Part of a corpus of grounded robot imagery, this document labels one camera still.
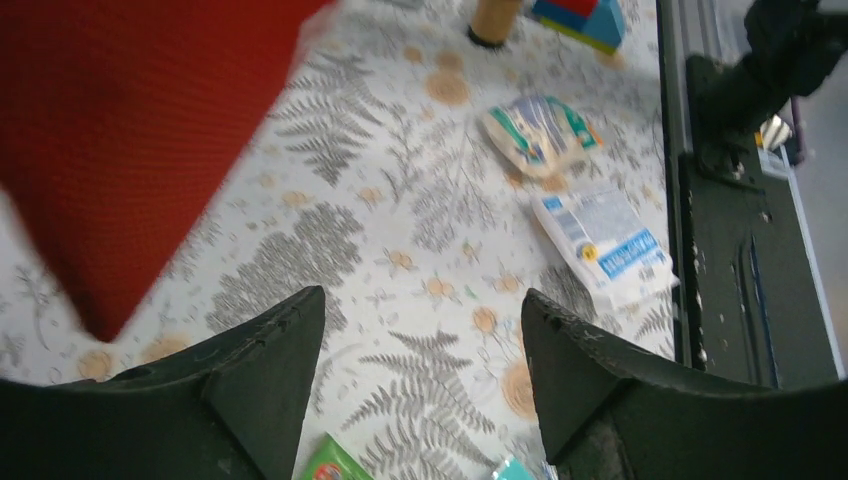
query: wooden cylinder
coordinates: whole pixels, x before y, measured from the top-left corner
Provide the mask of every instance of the wooden cylinder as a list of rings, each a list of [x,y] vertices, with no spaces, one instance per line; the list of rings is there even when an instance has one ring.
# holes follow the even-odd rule
[[[468,37],[486,48],[502,47],[523,3],[522,0],[478,0]]]

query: blue block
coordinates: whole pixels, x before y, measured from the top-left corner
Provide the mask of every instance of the blue block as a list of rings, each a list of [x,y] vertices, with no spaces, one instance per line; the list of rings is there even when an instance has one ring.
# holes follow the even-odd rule
[[[624,40],[627,23],[617,0],[600,0],[580,32],[611,47]]]
[[[563,27],[568,27],[576,32],[581,32],[588,21],[587,18],[571,10],[541,0],[533,5],[533,14],[553,20]]]

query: floral tablecloth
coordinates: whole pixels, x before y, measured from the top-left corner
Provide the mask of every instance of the floral tablecloth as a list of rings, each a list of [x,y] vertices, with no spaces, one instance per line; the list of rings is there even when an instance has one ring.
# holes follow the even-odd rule
[[[654,2],[620,2],[630,30],[612,58],[526,19],[505,51],[478,49],[464,36],[471,0],[348,2],[117,343],[79,333],[3,209],[0,375],[105,380],[320,284],[301,462],[331,432],[378,479],[483,478],[508,453],[537,465],[521,300],[536,287],[594,314],[529,196],[611,180],[667,238]],[[541,184],[478,123],[532,92],[567,99],[606,141]],[[596,321],[673,355],[668,295]]]

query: yellow block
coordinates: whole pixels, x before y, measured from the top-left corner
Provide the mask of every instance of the yellow block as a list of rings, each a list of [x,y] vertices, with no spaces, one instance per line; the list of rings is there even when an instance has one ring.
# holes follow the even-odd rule
[[[554,22],[553,20],[549,20],[547,18],[540,18],[539,22],[542,25],[544,25],[548,28],[556,30],[559,33],[568,35],[569,37],[577,40],[578,42],[585,43],[586,45],[589,45],[590,47],[594,48],[595,50],[599,50],[603,53],[606,53],[607,55],[612,55],[617,50],[616,47],[611,47],[611,46],[609,46],[605,43],[601,43],[601,42],[595,40],[592,37],[584,35],[584,34],[578,32],[578,31],[573,30],[571,28],[568,28],[566,26],[560,25],[560,24]]]

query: red cloth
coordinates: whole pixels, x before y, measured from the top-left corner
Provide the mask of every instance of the red cloth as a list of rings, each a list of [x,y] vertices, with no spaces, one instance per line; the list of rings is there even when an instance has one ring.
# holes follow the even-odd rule
[[[130,319],[331,3],[0,2],[0,182],[95,337]]]

